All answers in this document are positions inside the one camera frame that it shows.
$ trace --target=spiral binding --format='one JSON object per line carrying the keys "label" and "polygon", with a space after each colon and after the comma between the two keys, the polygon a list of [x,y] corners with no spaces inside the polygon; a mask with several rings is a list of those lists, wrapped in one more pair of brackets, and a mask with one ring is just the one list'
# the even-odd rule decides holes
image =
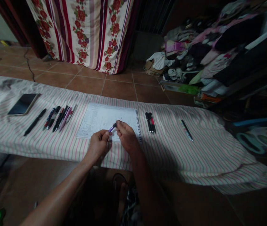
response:
{"label": "spiral binding", "polygon": [[139,140],[140,140],[140,143],[142,143],[142,135],[141,135],[139,116],[137,114],[137,110],[136,110],[136,120],[137,120],[137,129],[139,130]]}

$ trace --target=pink pen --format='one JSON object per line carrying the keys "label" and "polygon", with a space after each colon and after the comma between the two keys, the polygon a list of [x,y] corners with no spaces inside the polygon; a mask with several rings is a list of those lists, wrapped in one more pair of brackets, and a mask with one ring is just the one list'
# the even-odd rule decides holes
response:
{"label": "pink pen", "polygon": [[69,109],[68,109],[68,111],[67,111],[67,113],[66,113],[66,115],[65,115],[65,117],[64,117],[64,120],[63,120],[63,122],[62,122],[62,125],[61,125],[61,127],[59,128],[59,132],[60,132],[60,131],[63,129],[63,127],[65,126],[65,123],[66,123],[66,121],[67,121],[68,116],[70,115],[71,110],[72,110],[72,107],[69,107]]}

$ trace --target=red pen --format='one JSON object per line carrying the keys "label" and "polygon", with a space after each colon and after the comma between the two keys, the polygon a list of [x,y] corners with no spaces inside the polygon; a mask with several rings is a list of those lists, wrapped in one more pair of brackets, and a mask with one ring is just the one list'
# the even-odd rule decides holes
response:
{"label": "red pen", "polygon": [[68,115],[65,124],[67,124],[68,121],[71,119],[71,117],[72,117],[72,115],[73,115],[73,112],[76,110],[76,108],[77,108],[77,104],[74,106],[74,109],[73,109],[73,110],[70,112],[70,114]]}
{"label": "red pen", "polygon": [[151,119],[151,124],[152,124],[153,131],[154,131],[154,133],[156,133],[155,125],[154,125],[154,120],[153,120],[153,117],[152,117],[152,113],[149,112],[149,115],[150,115],[150,119]]}

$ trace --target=notebook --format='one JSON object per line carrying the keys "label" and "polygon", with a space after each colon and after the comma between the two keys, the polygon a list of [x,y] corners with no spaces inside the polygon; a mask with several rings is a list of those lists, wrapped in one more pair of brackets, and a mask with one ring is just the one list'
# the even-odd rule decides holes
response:
{"label": "notebook", "polygon": [[[142,142],[137,110],[134,108],[124,108],[96,103],[89,103],[83,121],[76,135],[78,138],[90,139],[91,136],[102,129],[109,130],[116,120],[126,122],[134,130],[136,137]],[[120,142],[116,128],[112,130],[110,139]]]}

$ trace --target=curtain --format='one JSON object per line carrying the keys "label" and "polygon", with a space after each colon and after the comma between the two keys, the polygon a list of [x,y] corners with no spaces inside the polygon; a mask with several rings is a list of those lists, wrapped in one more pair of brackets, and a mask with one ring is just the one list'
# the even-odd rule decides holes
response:
{"label": "curtain", "polygon": [[124,68],[130,45],[126,34],[134,30],[129,23],[137,14],[137,10],[132,13],[133,2],[27,0],[47,51],[54,59],[106,74],[117,74]]}

